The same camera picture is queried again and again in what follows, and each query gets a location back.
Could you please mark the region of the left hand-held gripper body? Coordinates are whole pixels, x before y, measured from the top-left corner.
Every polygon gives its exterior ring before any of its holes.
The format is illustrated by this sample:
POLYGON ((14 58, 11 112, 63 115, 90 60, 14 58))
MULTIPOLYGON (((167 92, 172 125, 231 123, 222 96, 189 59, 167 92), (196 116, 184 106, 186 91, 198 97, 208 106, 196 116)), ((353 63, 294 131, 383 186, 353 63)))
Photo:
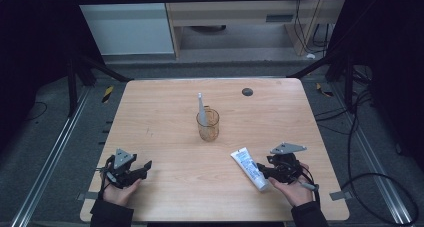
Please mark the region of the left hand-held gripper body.
POLYGON ((115 187, 120 189, 128 187, 132 185, 128 181, 129 174, 133 172, 130 170, 130 167, 136 159, 136 154, 130 154, 118 148, 115 154, 106 160, 102 172, 115 187))

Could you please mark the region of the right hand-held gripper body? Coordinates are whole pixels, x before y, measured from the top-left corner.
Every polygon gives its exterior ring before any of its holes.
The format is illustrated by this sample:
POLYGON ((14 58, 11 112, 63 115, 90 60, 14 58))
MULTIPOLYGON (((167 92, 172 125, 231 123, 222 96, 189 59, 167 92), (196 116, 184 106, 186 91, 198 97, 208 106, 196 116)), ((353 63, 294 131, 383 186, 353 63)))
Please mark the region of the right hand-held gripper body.
POLYGON ((270 151, 267 157, 268 163, 272 165, 272 171, 278 177, 276 180, 282 183, 292 183, 302 173, 302 166, 295 156, 295 152, 305 151, 306 147, 283 142, 270 151))

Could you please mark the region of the white toothpaste tube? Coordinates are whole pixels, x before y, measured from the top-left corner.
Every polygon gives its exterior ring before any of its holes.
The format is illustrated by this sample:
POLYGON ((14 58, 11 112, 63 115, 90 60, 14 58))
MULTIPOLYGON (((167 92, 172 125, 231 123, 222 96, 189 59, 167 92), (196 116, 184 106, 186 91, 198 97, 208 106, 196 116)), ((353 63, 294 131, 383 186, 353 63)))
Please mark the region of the white toothpaste tube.
POLYGON ((256 162, 253 160, 246 147, 232 152, 230 156, 243 170, 258 191, 262 192, 267 189, 268 181, 265 179, 263 173, 258 169, 256 162))

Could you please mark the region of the transparent amber cup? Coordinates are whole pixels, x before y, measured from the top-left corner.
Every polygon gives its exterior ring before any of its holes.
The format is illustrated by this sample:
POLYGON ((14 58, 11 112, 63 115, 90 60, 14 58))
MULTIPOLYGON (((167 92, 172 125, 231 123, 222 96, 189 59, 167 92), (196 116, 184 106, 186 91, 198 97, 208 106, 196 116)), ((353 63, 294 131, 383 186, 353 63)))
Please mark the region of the transparent amber cup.
POLYGON ((204 108, 207 116, 207 126, 202 126, 199 123, 198 113, 196 116, 198 131, 202 140, 206 142, 212 142, 215 141, 219 136, 220 115, 216 110, 212 109, 209 106, 205 106, 204 108))

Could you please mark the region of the white electric toothbrush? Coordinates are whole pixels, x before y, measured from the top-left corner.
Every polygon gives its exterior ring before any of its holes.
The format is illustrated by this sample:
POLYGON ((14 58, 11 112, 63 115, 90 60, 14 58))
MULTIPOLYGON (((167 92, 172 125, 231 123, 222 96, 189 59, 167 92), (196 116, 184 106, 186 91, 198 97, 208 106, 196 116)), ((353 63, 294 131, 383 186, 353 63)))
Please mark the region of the white electric toothbrush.
POLYGON ((203 105, 202 93, 198 93, 198 104, 199 104, 199 123, 202 126, 207 126, 207 116, 203 105))

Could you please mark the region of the person's left hand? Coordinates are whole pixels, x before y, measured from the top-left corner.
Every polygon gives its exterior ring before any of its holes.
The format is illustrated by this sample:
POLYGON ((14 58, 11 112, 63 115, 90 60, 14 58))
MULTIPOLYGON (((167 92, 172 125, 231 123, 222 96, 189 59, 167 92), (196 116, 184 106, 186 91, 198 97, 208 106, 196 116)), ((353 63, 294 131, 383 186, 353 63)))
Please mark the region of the person's left hand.
POLYGON ((102 198, 106 202, 126 207, 131 196, 137 191, 141 182, 142 180, 138 179, 132 185, 120 189, 112 185, 107 178, 104 178, 101 187, 102 198))

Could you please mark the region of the person's right hand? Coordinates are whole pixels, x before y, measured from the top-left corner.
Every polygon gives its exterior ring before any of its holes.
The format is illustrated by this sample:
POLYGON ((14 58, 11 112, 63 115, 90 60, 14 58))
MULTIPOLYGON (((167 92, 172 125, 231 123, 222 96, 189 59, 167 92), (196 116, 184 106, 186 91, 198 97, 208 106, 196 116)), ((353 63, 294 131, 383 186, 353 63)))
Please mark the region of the person's right hand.
POLYGON ((291 184, 281 183, 272 177, 269 177, 268 181, 284 194, 292 207, 298 207, 314 200, 313 191, 304 186, 304 184, 308 184, 308 180, 303 175, 291 184))

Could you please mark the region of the grey tape strip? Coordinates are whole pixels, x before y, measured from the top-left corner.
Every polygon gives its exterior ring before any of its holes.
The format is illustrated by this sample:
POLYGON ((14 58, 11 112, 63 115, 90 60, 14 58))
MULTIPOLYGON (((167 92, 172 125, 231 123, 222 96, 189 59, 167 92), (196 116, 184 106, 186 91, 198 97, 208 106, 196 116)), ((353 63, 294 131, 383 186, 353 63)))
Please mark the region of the grey tape strip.
POLYGON ((338 192, 330 193, 330 198, 333 201, 341 200, 341 199, 349 200, 352 198, 352 194, 350 191, 338 191, 338 192))
POLYGON ((78 201, 85 201, 86 199, 91 199, 91 200, 95 200, 98 197, 98 193, 97 192, 81 192, 77 195, 77 200, 78 201))

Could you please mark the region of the yellow black tape strip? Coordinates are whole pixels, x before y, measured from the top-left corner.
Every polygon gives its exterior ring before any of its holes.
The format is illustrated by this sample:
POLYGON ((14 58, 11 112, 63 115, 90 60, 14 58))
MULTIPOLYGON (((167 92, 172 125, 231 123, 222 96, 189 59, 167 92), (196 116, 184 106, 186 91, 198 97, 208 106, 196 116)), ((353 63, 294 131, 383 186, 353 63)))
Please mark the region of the yellow black tape strip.
POLYGON ((320 92, 322 95, 326 97, 333 97, 333 91, 331 86, 328 83, 317 83, 316 89, 318 92, 320 92))
POLYGON ((108 100, 109 100, 109 98, 110 98, 110 96, 111 96, 111 94, 113 92, 113 89, 114 89, 114 86, 108 86, 106 88, 105 93, 104 93, 104 95, 102 97, 102 100, 101 100, 102 103, 107 103, 108 102, 108 100))

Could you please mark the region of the black metal stand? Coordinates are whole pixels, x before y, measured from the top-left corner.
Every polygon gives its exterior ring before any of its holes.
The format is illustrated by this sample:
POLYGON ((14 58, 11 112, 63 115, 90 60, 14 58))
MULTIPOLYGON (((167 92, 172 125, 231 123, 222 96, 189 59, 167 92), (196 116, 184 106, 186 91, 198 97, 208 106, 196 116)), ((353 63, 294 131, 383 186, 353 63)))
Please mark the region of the black metal stand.
POLYGON ((318 68, 328 65, 329 69, 325 74, 327 81, 333 82, 344 76, 344 104, 348 111, 354 112, 353 105, 353 72, 354 63, 353 56, 346 51, 329 51, 323 58, 315 61, 306 68, 288 75, 288 78, 301 79, 307 74, 317 70, 318 68))
POLYGON ((73 55, 67 61, 69 117, 76 113, 78 106, 76 79, 80 78, 84 86, 93 86, 96 83, 96 78, 91 71, 92 68, 99 70, 119 82, 131 81, 131 78, 125 77, 111 70, 105 64, 102 64, 93 58, 84 55, 73 55))

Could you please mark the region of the white cabinet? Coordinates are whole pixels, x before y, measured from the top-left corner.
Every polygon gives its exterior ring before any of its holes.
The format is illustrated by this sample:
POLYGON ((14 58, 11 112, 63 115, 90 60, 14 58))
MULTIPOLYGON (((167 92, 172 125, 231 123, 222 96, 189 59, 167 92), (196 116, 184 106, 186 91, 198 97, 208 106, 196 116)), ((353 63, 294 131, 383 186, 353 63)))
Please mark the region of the white cabinet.
POLYGON ((103 56, 173 54, 165 5, 81 5, 103 56))

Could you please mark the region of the light wooden desk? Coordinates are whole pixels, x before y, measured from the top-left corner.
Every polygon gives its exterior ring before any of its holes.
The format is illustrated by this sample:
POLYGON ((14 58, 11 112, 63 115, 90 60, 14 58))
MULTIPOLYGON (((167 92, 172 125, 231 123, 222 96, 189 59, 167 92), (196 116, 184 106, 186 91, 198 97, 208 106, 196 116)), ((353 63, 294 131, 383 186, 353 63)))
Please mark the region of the light wooden desk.
POLYGON ((297 0, 257 2, 168 3, 170 25, 219 26, 231 24, 277 24, 284 26, 298 55, 312 49, 319 25, 335 24, 343 0, 297 0))

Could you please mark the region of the dark curtain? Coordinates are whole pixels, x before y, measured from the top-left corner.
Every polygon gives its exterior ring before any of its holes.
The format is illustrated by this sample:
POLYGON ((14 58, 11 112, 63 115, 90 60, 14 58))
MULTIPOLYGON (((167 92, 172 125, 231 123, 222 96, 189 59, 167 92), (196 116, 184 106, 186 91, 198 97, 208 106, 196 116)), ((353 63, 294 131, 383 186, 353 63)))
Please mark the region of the dark curtain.
POLYGON ((424 0, 345 0, 330 48, 372 70, 372 92, 424 171, 424 0))
POLYGON ((38 90, 67 75, 71 58, 103 61, 79 6, 58 0, 0 0, 0 154, 38 90))

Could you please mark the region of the aluminium floor rail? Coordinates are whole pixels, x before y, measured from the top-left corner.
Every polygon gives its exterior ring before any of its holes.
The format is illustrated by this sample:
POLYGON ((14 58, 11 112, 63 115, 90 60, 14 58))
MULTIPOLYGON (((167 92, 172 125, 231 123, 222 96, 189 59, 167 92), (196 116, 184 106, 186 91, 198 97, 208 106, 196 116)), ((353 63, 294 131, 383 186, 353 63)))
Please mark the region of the aluminium floor rail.
POLYGON ((352 143, 355 142, 358 144, 359 151, 362 154, 367 167, 369 168, 367 175, 372 177, 376 182, 378 190, 386 206, 388 207, 392 221, 398 227, 415 227, 413 223, 413 216, 409 213, 405 203, 401 199, 401 195, 397 190, 395 182, 389 178, 382 163, 376 156, 375 152, 371 149, 370 143, 359 125, 357 115, 350 113, 350 110, 353 109, 354 104, 348 105, 345 103, 343 90, 340 86, 335 85, 333 87, 333 92, 339 103, 346 108, 347 112, 345 113, 345 116, 348 122, 351 124, 348 136, 348 184, 352 189, 354 189, 354 181, 359 180, 359 177, 353 177, 351 172, 350 154, 352 143))
POLYGON ((37 208, 37 205, 50 181, 50 178, 65 150, 67 143, 76 127, 76 124, 87 103, 87 98, 91 92, 89 87, 83 87, 77 99, 77 106, 74 112, 66 119, 46 161, 44 162, 33 186, 27 194, 25 201, 14 216, 10 227, 27 227, 30 219, 37 208))

